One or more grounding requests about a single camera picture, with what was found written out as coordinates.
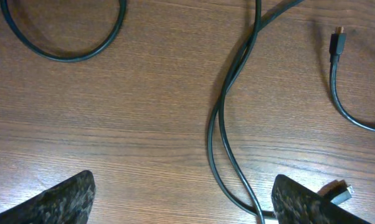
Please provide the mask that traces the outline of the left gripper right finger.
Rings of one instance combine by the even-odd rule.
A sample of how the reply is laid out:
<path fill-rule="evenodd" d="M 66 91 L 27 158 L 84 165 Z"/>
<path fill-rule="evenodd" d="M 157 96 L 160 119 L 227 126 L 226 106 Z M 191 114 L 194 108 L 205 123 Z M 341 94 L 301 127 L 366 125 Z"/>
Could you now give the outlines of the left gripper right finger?
<path fill-rule="evenodd" d="M 353 188 L 345 180 L 334 180 L 314 192 L 279 174 L 271 198 L 275 217 L 281 224 L 369 224 L 339 207 L 351 199 L 352 194 Z"/>

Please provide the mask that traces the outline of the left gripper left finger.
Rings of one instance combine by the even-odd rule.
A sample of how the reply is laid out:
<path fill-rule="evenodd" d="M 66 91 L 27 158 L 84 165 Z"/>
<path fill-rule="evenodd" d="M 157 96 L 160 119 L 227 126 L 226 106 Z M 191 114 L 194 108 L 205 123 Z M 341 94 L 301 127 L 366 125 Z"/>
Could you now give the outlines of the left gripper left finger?
<path fill-rule="evenodd" d="M 86 224 L 95 193 L 93 174 L 84 170 L 0 213 L 0 224 Z"/>

